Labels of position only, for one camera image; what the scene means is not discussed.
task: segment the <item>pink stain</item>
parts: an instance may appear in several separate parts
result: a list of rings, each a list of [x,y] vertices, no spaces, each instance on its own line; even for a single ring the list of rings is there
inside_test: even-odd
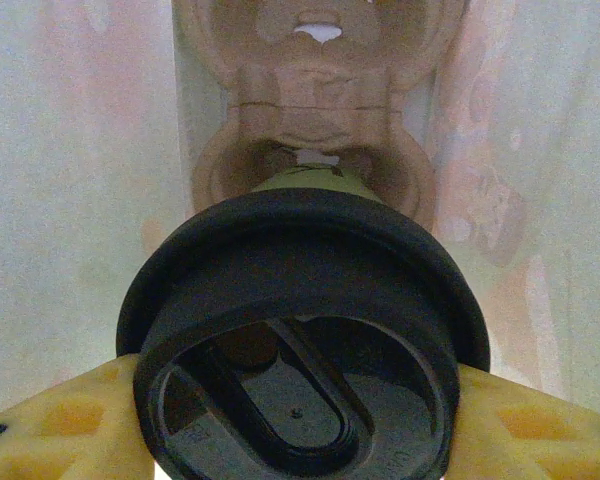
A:
[[[50,0],[37,50],[47,83],[72,113],[135,122],[146,105],[150,11],[132,0]]]

